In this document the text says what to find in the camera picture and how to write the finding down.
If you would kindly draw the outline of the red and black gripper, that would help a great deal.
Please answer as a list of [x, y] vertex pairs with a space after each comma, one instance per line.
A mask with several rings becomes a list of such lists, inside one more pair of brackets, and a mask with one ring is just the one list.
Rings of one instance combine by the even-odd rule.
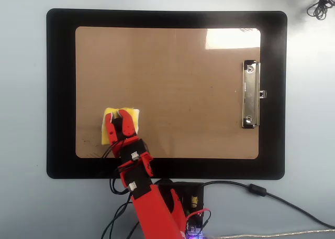
[[115, 145], [115, 158], [120, 165], [115, 169], [115, 178], [144, 174], [153, 177], [153, 160], [143, 139], [129, 138], [137, 135], [137, 109], [121, 108], [118, 113], [107, 113], [104, 117], [104, 144]]

